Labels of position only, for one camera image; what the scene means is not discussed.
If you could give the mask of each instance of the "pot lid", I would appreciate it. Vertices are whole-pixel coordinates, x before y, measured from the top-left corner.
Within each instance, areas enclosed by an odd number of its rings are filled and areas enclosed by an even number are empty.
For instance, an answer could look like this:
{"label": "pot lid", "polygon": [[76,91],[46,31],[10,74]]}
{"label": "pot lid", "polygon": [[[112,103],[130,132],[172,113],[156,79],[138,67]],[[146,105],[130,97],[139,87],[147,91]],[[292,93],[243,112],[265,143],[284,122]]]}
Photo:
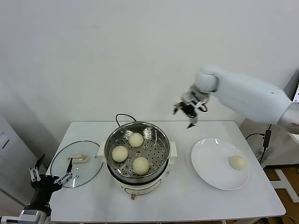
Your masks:
{"label": "pot lid", "polygon": [[102,168],[103,162],[97,156],[99,145],[84,140],[76,141],[63,148],[54,158],[50,174],[63,177],[72,158],[72,178],[65,188],[75,188],[92,180]]}

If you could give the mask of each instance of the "stainless steel pot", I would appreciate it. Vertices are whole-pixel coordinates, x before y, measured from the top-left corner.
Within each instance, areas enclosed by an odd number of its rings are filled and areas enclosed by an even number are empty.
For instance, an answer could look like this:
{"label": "stainless steel pot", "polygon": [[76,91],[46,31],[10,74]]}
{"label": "stainless steel pot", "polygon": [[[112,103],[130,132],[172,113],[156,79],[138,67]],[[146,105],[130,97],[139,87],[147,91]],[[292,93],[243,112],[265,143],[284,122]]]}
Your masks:
{"label": "stainless steel pot", "polygon": [[[143,136],[143,144],[132,147],[128,138],[132,133]],[[117,146],[128,149],[128,157],[124,162],[115,162],[112,159],[112,150]],[[146,122],[132,122],[118,127],[108,137],[104,154],[109,171],[119,181],[126,184],[141,185],[154,181],[166,169],[170,143],[166,134],[156,125]],[[149,171],[145,175],[137,175],[133,171],[133,161],[139,156],[149,160]]]}

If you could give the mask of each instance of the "black cable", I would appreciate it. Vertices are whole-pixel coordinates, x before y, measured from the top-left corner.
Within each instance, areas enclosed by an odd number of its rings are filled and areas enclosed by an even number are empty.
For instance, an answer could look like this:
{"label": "black cable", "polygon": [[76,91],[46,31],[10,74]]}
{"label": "black cable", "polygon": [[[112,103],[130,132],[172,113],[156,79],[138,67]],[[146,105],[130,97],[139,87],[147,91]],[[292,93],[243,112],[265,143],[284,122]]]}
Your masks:
{"label": "black cable", "polygon": [[262,154],[262,156],[261,156],[260,163],[261,163],[261,161],[262,161],[262,159],[263,159],[263,155],[265,155],[265,152],[266,152],[266,148],[263,148],[263,154]]}
{"label": "black cable", "polygon": [[121,126],[120,123],[118,123],[118,120],[117,120],[117,117],[118,117],[119,115],[128,116],[128,117],[132,118],[134,121],[137,121],[137,120],[136,120],[135,118],[133,118],[131,115],[128,115],[128,114],[126,114],[126,113],[118,113],[118,114],[115,116],[115,120],[116,120],[116,123],[117,123],[118,127]]}
{"label": "black cable", "polygon": [[253,133],[253,134],[248,135],[248,136],[245,138],[245,140],[247,140],[247,138],[249,138],[249,137],[252,136],[252,135],[261,135],[261,136],[265,136],[264,133]]}

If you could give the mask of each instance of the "perforated steamer tray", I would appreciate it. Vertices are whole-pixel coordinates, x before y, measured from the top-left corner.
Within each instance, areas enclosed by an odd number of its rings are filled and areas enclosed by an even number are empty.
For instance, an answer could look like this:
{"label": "perforated steamer tray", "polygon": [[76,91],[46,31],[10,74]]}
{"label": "perforated steamer tray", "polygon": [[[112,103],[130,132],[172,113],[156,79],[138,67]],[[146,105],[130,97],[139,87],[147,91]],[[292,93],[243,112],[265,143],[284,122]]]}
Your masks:
{"label": "perforated steamer tray", "polygon": [[[124,176],[130,181],[133,181],[138,178],[144,178],[146,176],[153,176],[157,171],[163,169],[163,166],[168,161],[168,165],[174,164],[174,157],[177,157],[176,145],[174,142],[170,142],[170,149],[165,148],[165,142],[159,138],[156,132],[152,130],[151,127],[145,128],[140,134],[143,135],[143,144],[139,147],[132,147],[128,142],[129,136],[133,132],[124,132],[122,136],[117,136],[110,143],[109,148],[113,149],[117,146],[124,146],[128,149],[128,157],[124,162],[115,162],[112,159],[112,150],[110,150],[108,156],[105,157],[105,141],[101,142],[98,155],[102,157],[103,162],[107,162],[109,168],[114,173]],[[133,171],[133,161],[137,157],[143,156],[149,160],[150,169],[146,175],[139,176]]]}

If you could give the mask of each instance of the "cable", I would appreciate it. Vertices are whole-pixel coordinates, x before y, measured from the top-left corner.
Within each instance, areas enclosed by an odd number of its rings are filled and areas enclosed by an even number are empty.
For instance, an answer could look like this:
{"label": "cable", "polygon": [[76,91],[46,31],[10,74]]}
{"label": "cable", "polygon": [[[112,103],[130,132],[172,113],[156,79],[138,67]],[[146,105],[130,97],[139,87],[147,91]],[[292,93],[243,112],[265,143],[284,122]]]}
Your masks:
{"label": "cable", "polygon": [[289,219],[290,219],[294,224],[297,224],[292,218],[289,217]]}
{"label": "cable", "polygon": [[247,138],[249,138],[249,137],[252,136],[252,135],[261,135],[261,136],[265,136],[264,133],[253,133],[253,134],[248,135],[248,136],[245,138],[245,140],[247,140]]}
{"label": "cable", "polygon": [[131,115],[128,115],[128,114],[126,114],[126,113],[118,113],[118,114],[115,116],[115,120],[116,120],[116,123],[117,123],[118,127],[121,126],[120,123],[119,123],[118,120],[117,120],[117,117],[118,117],[119,115],[128,116],[128,117],[132,118],[134,121],[137,121],[137,120],[136,120],[135,118],[133,118]]}
{"label": "cable", "polygon": [[298,220],[298,219],[295,219],[295,218],[292,217],[292,216],[289,216],[289,215],[287,215],[287,214],[285,214],[284,216],[287,216],[287,217],[289,217],[290,219],[295,220],[295,221],[297,221],[297,222],[299,223],[299,220]]}
{"label": "cable", "polygon": [[261,156],[260,163],[261,163],[261,161],[262,161],[262,159],[263,159],[263,155],[265,155],[265,152],[266,152],[266,148],[263,148],[263,154],[262,154],[262,156]]}

